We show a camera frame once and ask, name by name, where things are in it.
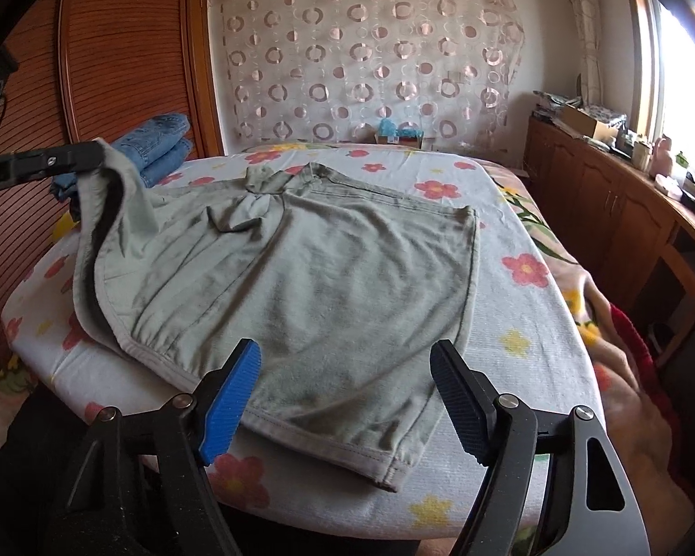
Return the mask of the grey-green pants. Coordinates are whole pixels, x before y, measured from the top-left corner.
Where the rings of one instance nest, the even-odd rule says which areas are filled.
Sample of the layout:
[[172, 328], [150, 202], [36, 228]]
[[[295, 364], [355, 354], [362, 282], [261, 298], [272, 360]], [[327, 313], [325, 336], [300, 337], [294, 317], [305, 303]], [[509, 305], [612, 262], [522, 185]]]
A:
[[77, 180], [74, 308], [88, 336], [190, 389], [243, 339], [243, 424], [390, 492], [442, 415], [432, 345], [467, 347], [480, 221], [311, 162], [146, 188], [106, 149]]

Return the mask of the yellow cloth item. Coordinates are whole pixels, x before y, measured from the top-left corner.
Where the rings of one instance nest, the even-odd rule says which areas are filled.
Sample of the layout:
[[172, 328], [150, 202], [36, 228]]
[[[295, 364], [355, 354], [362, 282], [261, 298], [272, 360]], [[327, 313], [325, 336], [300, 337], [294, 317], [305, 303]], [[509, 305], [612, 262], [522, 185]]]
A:
[[70, 212], [64, 212], [52, 227], [51, 241], [53, 244], [57, 244], [58, 241], [62, 240], [67, 234], [70, 234], [76, 226], [77, 222], [72, 218]]

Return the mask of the floral fruit print bed sheet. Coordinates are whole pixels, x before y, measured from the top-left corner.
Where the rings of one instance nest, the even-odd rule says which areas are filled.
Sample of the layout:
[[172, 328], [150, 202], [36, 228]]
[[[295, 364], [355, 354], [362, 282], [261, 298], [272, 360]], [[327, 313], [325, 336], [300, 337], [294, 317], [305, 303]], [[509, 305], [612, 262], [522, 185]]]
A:
[[[579, 330], [489, 163], [379, 145], [280, 145], [198, 159], [168, 182], [207, 184], [263, 165], [292, 173], [310, 162], [430, 202], [475, 209], [480, 276], [466, 363], [497, 390], [535, 409], [568, 412], [584, 404], [600, 411]], [[66, 235], [13, 290], [2, 311], [8, 343], [80, 417], [106, 405], [128, 413], [159, 407], [173, 393], [168, 384], [82, 335], [71, 292], [76, 250], [76, 235]], [[418, 466], [394, 493], [248, 430], [236, 434], [209, 474], [227, 505], [252, 515], [332, 535], [399, 540], [457, 533], [485, 471], [464, 452], [452, 423], [442, 419]]]

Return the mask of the folded blue jeans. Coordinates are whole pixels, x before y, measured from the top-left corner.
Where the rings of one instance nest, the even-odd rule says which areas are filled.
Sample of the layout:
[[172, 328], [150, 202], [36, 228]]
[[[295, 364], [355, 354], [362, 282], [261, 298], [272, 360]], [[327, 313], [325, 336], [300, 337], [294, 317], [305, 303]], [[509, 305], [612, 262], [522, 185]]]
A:
[[178, 170], [193, 149], [185, 136], [190, 129], [183, 113], [165, 113], [145, 120], [108, 146], [133, 164], [146, 188], [158, 186]]

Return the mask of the red-brown wooden wardrobe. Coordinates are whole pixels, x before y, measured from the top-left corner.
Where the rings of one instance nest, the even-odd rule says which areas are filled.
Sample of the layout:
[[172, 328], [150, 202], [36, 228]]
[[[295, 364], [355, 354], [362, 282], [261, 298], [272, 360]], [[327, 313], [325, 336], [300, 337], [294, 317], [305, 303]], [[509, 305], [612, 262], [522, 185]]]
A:
[[223, 153], [207, 0], [0, 0], [0, 19], [16, 5], [0, 154], [111, 142], [169, 112], [188, 117], [193, 157]]

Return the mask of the wooden sideboard cabinet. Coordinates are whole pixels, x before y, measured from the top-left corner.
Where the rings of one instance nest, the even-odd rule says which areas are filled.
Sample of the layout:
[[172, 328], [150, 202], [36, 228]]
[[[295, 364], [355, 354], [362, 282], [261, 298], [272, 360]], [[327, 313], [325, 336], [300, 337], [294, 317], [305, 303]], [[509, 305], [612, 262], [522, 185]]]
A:
[[568, 253], [646, 338], [655, 364], [695, 325], [695, 213], [619, 157], [534, 115], [524, 169]]

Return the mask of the circle pattern sheer curtain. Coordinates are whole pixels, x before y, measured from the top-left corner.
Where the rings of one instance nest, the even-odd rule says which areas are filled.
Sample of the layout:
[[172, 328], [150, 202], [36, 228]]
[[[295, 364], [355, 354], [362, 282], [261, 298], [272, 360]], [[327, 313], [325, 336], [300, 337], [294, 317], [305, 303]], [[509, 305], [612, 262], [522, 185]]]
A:
[[210, 0], [229, 143], [358, 142], [383, 118], [489, 151], [524, 47], [515, 0]]

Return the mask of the blue item on box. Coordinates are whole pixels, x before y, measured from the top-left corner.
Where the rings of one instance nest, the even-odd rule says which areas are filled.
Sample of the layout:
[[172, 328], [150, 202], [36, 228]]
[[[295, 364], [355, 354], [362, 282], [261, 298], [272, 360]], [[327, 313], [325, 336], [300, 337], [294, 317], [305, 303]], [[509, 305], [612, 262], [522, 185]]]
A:
[[374, 134], [378, 145], [400, 145], [419, 149], [423, 145], [424, 132], [413, 123], [394, 123], [390, 118], [381, 119]]

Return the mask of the cardboard box on sideboard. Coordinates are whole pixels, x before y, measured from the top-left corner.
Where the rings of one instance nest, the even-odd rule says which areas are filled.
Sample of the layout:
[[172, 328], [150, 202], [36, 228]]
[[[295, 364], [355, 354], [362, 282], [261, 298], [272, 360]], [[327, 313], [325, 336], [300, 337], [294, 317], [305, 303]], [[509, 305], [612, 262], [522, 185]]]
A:
[[563, 106], [559, 109], [557, 116], [563, 124], [566, 124], [575, 132], [581, 134], [581, 136], [593, 138], [603, 143], [615, 138], [619, 133], [618, 128], [608, 126], [574, 107]]

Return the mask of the window with wooden frame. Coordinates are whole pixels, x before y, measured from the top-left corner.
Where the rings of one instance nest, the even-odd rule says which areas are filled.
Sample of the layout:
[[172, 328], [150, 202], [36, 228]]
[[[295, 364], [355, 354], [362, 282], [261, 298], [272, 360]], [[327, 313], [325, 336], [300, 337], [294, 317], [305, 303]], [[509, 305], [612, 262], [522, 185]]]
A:
[[629, 0], [635, 44], [634, 118], [639, 136], [672, 140], [695, 177], [695, 39], [659, 0]]

